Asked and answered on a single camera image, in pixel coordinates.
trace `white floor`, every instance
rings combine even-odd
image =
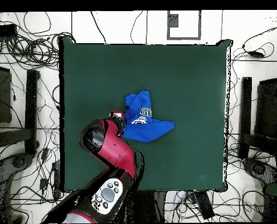
[[[104,39],[99,33],[90,12],[47,12],[50,17],[51,28],[49,29],[48,16],[44,12],[30,12],[25,16],[25,24],[23,24],[23,18],[25,13],[10,13],[3,12],[0,13],[0,25],[2,22],[13,22],[17,25],[21,25],[23,29],[28,29],[29,32],[42,32],[43,34],[57,34],[60,32],[70,32],[76,39],[77,43],[103,43]],[[189,19],[190,16],[195,16],[192,12],[177,12],[176,10],[172,13],[179,13],[179,16],[186,16]],[[263,31],[277,26],[277,10],[203,10],[201,13],[201,39],[200,40],[167,40],[167,11],[142,11],[136,10],[133,12],[94,12],[94,16],[99,25],[101,32],[103,33],[106,43],[124,43],[124,44],[216,44],[221,39],[231,39],[233,40],[232,46],[232,59],[235,55],[242,53],[243,50],[241,46],[250,37],[262,33]],[[179,26],[185,27],[185,23],[180,23]],[[26,36],[22,30],[19,30],[19,34]],[[252,98],[257,98],[256,87],[260,81],[265,79],[271,79],[277,77],[277,30],[265,33],[261,36],[253,38],[246,44],[246,50],[255,50],[265,43],[272,43],[275,47],[274,53],[263,59],[252,58],[249,55],[244,57],[237,57],[237,61],[234,61],[232,67],[232,81],[237,83],[231,91],[230,103],[231,106],[239,105],[240,101],[240,82],[242,77],[250,76],[253,78],[253,94]],[[267,44],[265,47],[266,55],[272,52],[272,46]],[[22,91],[23,85],[26,86],[26,70],[22,69],[18,64],[8,64],[9,62],[14,62],[15,60],[11,55],[7,54],[7,50],[4,49],[2,54],[0,54],[0,66],[9,68],[12,73],[12,83],[13,89],[16,95],[16,101],[12,101],[12,106],[16,110],[22,125],[24,125],[24,105],[25,105],[25,94]],[[51,98],[50,93],[56,85],[59,84],[58,71],[41,68],[42,80],[38,82],[38,107],[44,106],[38,111],[38,129],[37,139],[40,141],[41,146],[39,150],[43,147],[45,140],[50,139],[55,144],[59,143],[59,114],[58,110],[55,108],[55,104]],[[55,91],[55,100],[59,101],[59,90]],[[255,108],[256,101],[252,102],[252,117],[251,117],[251,131],[253,132],[255,124]],[[232,109],[233,111],[230,120],[232,124],[232,133],[238,133],[239,127],[239,107]],[[13,128],[20,128],[20,124],[16,118],[14,112],[12,112],[12,122],[10,124],[0,124],[0,132],[9,131]],[[235,143],[233,138],[230,138],[229,145]],[[51,164],[55,160],[59,159],[59,150],[56,149],[56,145],[52,142],[49,143],[48,147],[50,149],[55,148],[55,153],[52,154],[50,160],[46,162],[43,169],[47,176],[49,175]],[[24,143],[17,143],[11,147],[5,149],[2,153],[1,158],[5,158],[11,154],[22,151]],[[229,157],[230,161],[236,160],[234,157]],[[270,159],[270,164],[274,165],[274,161]],[[33,162],[32,166],[27,170],[18,173],[15,179],[19,179],[22,176],[28,176],[14,181],[11,188],[11,193],[16,193],[22,186],[31,186],[34,191],[39,190],[40,176],[38,177],[36,160]],[[260,183],[248,176],[243,169],[239,169],[240,162],[230,164],[227,168],[227,181],[229,184],[229,189],[223,193],[209,192],[209,197],[211,198],[214,211],[219,215],[228,217],[216,216],[211,221],[218,222],[249,222],[249,219],[245,216],[244,211],[241,207],[241,201],[239,200],[239,195],[242,196],[243,193],[249,190],[262,191]],[[29,220],[27,223],[40,223],[43,216],[52,208],[51,203],[40,204],[40,198],[36,196],[30,190],[23,188],[20,191],[20,195],[16,195],[12,200],[14,208],[18,208],[21,211],[25,211],[29,214]],[[165,218],[167,222],[207,222],[199,216],[197,209],[187,210],[185,205],[180,205],[179,215],[175,213],[173,216],[173,209],[177,204],[180,203],[183,192],[176,194],[175,191],[169,191],[166,197],[165,204]],[[52,199],[51,190],[47,190],[47,198]],[[254,192],[248,193],[245,197],[245,202],[249,205],[258,205],[262,209],[264,203],[263,198]],[[247,207],[248,217],[254,222],[259,222],[261,216],[254,210],[250,210]]]

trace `wire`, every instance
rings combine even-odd
[[[273,31],[273,30],[275,30],[275,29],[277,29],[277,27],[273,27],[273,28],[271,28],[271,29],[268,29],[268,30],[266,30],[266,31],[263,31],[262,33],[259,33],[259,34],[256,34],[256,35],[250,37],[248,40],[246,40],[246,41],[244,42],[244,44],[242,45],[242,49],[243,49],[246,53],[249,53],[249,51],[247,51],[247,50],[245,49],[246,43],[247,43],[249,40],[253,39],[254,37],[258,37],[258,36],[260,36],[260,35],[263,35],[263,34],[266,33],[266,32]],[[270,43],[270,42],[265,43],[264,45],[266,45],[266,44],[271,44],[271,45],[273,46],[273,52],[274,52],[274,45],[273,45],[272,43]]]
[[[133,43],[133,44],[134,44],[134,41],[133,41],[133,39],[132,39],[133,28],[134,28],[134,26],[135,26],[135,23],[136,23],[137,18],[140,17],[140,15],[142,14],[142,12],[143,12],[143,10],[142,10],[141,13],[136,17],[136,19],[135,19],[135,21],[134,21],[134,23],[133,23],[133,26],[132,26],[131,33],[130,33],[130,37],[131,37],[131,40],[132,40],[132,43]]]
[[[242,207],[243,207],[243,211],[244,211],[244,213],[245,213],[245,216],[248,218],[248,220],[249,220],[250,222],[253,222],[253,221],[250,219],[250,217],[247,215],[247,213],[246,213],[246,208],[245,208],[244,197],[245,197],[248,193],[257,193],[257,194],[259,194],[259,195],[262,196],[262,197],[264,197],[264,195],[263,195],[262,193],[260,193],[259,191],[251,190],[251,191],[245,192],[245,193],[243,194],[243,196],[242,196]]]
[[[52,99],[53,99],[53,101],[56,102],[57,104],[59,104],[59,102],[56,101],[56,100],[54,99],[54,91],[55,91],[58,87],[59,87],[59,85],[57,85],[57,86],[53,89],[53,91],[52,91]]]
[[[4,105],[8,106],[10,109],[12,109],[12,110],[14,111],[14,113],[15,113],[16,116],[17,116],[18,122],[19,122],[19,124],[20,124],[20,126],[21,126],[21,129],[22,129],[22,131],[24,132],[24,128],[23,128],[23,126],[22,126],[22,123],[21,123],[21,121],[20,121],[20,118],[18,117],[18,114],[17,114],[17,112],[15,111],[15,109],[14,109],[12,106],[10,106],[8,103],[5,103],[3,100],[0,100],[0,102],[2,102]]]
[[[97,24],[97,22],[96,22],[96,19],[94,18],[94,14],[93,14],[93,12],[92,12],[92,11],[90,11],[90,14],[92,15],[92,17],[93,17],[93,19],[94,19],[94,23],[96,24],[96,27],[98,28],[98,31],[99,31],[99,32],[100,32],[100,34],[102,35],[102,37],[103,37],[103,39],[104,39],[104,43],[106,44],[105,37],[104,37],[103,33],[101,32],[101,30],[99,29],[99,26],[98,26],[98,24]]]

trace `plug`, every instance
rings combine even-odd
[[[48,157],[48,154],[49,154],[49,149],[43,149],[42,156],[41,156],[42,163],[45,163]]]
[[[263,53],[258,52],[258,51],[249,51],[248,54],[254,58],[264,58],[265,56]]]
[[[47,187],[48,187],[48,180],[46,178],[41,178],[40,190],[42,190],[42,194],[44,194],[44,191],[47,190]]]

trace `black frame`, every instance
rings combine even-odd
[[[198,37],[170,37],[170,10],[167,11],[167,40],[201,40],[201,10],[198,13]]]

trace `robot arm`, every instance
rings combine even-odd
[[[79,136],[80,146],[108,169],[84,189],[70,193],[42,223],[110,223],[125,199],[137,190],[144,159],[136,160],[136,153],[120,139],[123,119],[118,114],[111,112],[107,118],[94,120]]]

